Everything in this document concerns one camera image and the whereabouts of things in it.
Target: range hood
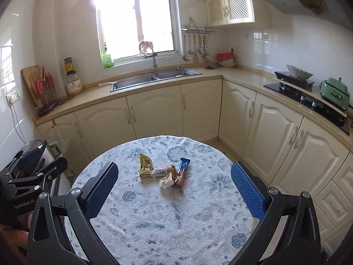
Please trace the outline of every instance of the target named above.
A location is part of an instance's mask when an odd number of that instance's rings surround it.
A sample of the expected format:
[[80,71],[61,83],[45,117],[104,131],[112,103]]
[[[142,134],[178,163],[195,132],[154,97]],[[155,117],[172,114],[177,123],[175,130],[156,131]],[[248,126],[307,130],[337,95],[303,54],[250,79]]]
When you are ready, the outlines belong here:
[[353,26],[337,0],[265,0],[279,11],[329,20],[353,31]]

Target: glass jar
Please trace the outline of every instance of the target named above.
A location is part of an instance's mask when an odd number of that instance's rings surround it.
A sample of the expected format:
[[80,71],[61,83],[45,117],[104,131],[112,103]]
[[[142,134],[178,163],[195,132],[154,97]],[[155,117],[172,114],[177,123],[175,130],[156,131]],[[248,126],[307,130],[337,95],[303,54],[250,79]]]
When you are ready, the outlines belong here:
[[76,74],[76,72],[72,74],[67,74],[66,79],[67,79],[66,87],[68,88],[69,96],[73,97],[83,91],[81,80]]

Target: utensil rack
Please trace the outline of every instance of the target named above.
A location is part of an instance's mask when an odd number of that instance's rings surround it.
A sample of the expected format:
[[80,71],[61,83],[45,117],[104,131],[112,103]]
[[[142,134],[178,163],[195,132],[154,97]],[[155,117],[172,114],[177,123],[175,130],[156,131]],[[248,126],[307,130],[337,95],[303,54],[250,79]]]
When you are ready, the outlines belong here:
[[216,30],[214,28],[208,28],[208,27],[198,27],[193,19],[190,17],[189,18],[189,25],[185,26],[183,29],[181,29],[181,33],[193,33],[193,34],[202,34],[202,35],[215,35]]

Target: screw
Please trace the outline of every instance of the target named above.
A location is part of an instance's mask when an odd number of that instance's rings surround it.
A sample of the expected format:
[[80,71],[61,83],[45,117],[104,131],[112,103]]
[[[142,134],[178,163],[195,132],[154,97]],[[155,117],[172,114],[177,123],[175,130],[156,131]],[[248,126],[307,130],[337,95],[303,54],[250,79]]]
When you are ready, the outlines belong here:
[[44,199],[44,198],[46,198],[47,196],[48,196],[48,193],[42,192],[42,193],[39,195],[39,198],[40,198],[40,199]]
[[310,193],[307,192],[307,191],[303,191],[303,196],[304,196],[305,198],[310,198]]
[[81,192],[81,189],[79,189],[79,188],[74,188],[73,190],[71,190],[71,194],[72,195],[77,195],[77,194],[79,194]]
[[275,187],[271,187],[271,188],[269,189],[269,192],[270,192],[271,194],[273,194],[273,195],[277,195],[277,194],[278,194],[278,189],[275,188]]

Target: blue and white tablecloth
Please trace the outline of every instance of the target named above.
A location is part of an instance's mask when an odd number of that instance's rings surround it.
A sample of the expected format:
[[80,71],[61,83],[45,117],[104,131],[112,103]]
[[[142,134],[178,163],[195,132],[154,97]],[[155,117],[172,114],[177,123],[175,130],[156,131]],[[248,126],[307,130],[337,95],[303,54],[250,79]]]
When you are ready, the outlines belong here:
[[[154,167],[191,160],[183,188],[140,178],[140,154]],[[113,161],[119,179],[91,224],[121,265],[227,265],[252,232],[253,218],[220,151],[186,137],[157,136],[117,146],[92,161],[73,188]],[[65,220],[76,253],[84,254]]]

